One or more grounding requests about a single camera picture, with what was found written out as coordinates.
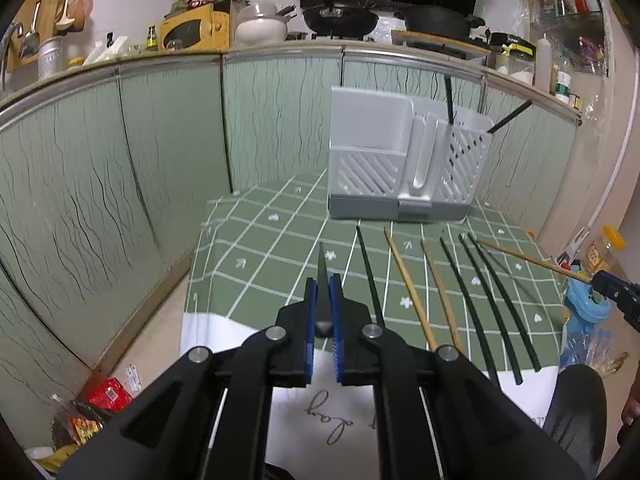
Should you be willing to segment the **right human hand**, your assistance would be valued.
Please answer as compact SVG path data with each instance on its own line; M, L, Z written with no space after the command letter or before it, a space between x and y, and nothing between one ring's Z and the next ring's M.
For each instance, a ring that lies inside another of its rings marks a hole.
M627 401L624 405L622 414L622 422L626 426L630 426L640 416L640 377L636 376L632 383Z

